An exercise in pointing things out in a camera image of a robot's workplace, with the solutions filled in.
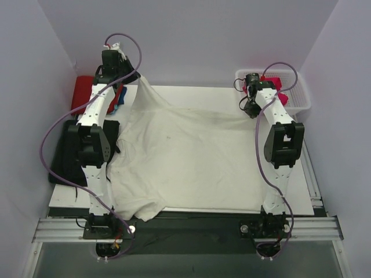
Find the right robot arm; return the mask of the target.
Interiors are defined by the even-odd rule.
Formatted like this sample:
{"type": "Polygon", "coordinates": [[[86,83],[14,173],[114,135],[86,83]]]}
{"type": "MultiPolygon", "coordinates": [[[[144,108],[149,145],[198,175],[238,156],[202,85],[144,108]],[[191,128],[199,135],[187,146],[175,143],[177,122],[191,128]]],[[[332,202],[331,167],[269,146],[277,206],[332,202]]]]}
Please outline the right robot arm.
{"type": "Polygon", "coordinates": [[[286,111],[272,80],[258,73],[245,76],[245,104],[240,108],[248,117],[256,119],[254,147],[258,170],[264,186],[262,210],[264,218],[257,221],[257,231],[271,236],[278,227],[288,225],[286,192],[289,178],[299,160],[304,141],[304,125],[296,122],[286,111]]]}

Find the cream white t shirt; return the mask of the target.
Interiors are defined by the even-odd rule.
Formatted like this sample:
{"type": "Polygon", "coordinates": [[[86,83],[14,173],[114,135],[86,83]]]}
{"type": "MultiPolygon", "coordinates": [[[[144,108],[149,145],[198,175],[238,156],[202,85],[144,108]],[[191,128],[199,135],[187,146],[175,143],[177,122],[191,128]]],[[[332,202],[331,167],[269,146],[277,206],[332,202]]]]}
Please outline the cream white t shirt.
{"type": "Polygon", "coordinates": [[[177,208],[258,213],[254,134],[251,119],[174,106],[140,78],[108,167],[116,212],[143,221],[177,208]]]}

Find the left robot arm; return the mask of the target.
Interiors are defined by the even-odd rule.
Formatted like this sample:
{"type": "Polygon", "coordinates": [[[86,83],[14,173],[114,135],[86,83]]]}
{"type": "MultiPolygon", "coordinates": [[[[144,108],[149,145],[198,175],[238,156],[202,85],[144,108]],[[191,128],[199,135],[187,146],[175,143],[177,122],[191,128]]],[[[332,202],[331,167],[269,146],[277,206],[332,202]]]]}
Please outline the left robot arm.
{"type": "Polygon", "coordinates": [[[103,50],[101,57],[102,65],[94,76],[89,104],[76,125],[68,128],[67,138],[74,144],[74,155],[81,165],[90,194],[88,226],[109,239],[116,234],[119,220],[112,213],[115,201],[106,177],[111,145],[103,124],[120,85],[124,81],[135,81],[140,75],[117,45],[103,50]]]}

